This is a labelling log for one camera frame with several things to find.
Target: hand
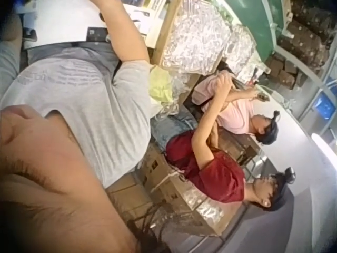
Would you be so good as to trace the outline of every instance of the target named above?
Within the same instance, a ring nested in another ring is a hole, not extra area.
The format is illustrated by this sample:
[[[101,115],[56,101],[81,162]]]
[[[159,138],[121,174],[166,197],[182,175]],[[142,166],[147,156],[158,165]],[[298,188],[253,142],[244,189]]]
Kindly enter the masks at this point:
[[[227,97],[232,86],[233,82],[231,74],[228,71],[222,71],[216,77],[215,96]]]

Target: clear plastic bag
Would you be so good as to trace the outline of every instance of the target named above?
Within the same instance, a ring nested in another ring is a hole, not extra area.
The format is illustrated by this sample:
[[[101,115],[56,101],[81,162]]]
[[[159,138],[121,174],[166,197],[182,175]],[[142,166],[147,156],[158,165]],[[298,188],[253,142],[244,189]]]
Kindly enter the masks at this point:
[[[162,66],[180,73],[211,74],[221,57],[231,25],[210,3],[183,0],[175,18]]]
[[[269,74],[270,69],[261,61],[259,54],[257,53],[256,49],[254,49],[254,53],[245,66],[241,69],[236,78],[240,82],[246,84],[251,79],[253,79],[252,81],[258,80],[264,72]]]
[[[156,120],[162,120],[169,115],[176,115],[179,112],[179,96],[190,90],[186,85],[189,81],[190,74],[180,74],[178,72],[170,71],[172,84],[172,103],[162,103],[162,110],[156,115]]]
[[[228,39],[223,57],[234,74],[239,74],[247,64],[255,50],[255,40],[248,28],[234,25],[233,32]]]

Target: shelf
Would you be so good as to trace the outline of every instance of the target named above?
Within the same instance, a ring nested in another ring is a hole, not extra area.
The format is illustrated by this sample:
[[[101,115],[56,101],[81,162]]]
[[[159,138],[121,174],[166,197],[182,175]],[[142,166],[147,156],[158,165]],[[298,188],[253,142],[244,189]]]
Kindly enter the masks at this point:
[[[303,62],[301,62],[297,57],[284,50],[280,46],[275,47],[275,51],[282,55],[285,59],[293,63],[295,66],[299,68],[307,77],[309,77],[313,83],[320,89],[319,92],[323,91],[327,97],[331,100],[334,105],[337,105],[337,99],[335,95],[329,90],[328,87],[325,86],[324,82],[321,78],[319,78],[308,66],[306,66]]]

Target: finger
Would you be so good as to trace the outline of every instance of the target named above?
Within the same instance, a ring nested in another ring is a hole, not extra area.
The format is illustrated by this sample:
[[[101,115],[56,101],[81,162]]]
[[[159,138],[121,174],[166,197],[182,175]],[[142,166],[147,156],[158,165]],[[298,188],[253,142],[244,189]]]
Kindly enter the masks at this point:
[[[219,74],[219,79],[220,79],[221,84],[225,82],[225,75],[226,75],[226,72]]]
[[[219,76],[216,78],[215,82],[216,82],[216,87],[220,87],[221,86],[221,80],[220,80]]]
[[[226,77],[225,77],[225,81],[226,81],[226,84],[229,84],[229,85],[232,85],[232,77],[231,77],[231,74],[229,72],[226,73]]]

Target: woman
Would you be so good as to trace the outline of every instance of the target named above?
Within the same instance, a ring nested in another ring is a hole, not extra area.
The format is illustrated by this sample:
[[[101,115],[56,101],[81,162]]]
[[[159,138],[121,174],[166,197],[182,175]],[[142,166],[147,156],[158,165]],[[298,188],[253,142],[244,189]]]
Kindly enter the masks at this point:
[[[199,83],[192,93],[192,102],[201,105],[203,112],[210,106],[209,100],[214,95],[216,87],[215,80],[215,75],[209,76]],[[279,132],[276,119],[280,113],[274,111],[273,118],[254,115],[252,100],[257,98],[258,93],[256,89],[244,91],[231,89],[225,97],[225,103],[216,121],[220,127],[232,133],[252,134],[259,143],[270,145],[276,141]]]
[[[285,173],[247,183],[238,163],[218,148],[215,120],[231,86],[228,72],[216,77],[215,96],[199,125],[182,107],[176,116],[163,121],[152,119],[151,134],[168,162],[211,199],[223,203],[246,200],[269,211],[277,210],[284,204],[284,186],[294,180],[293,171],[287,169]]]

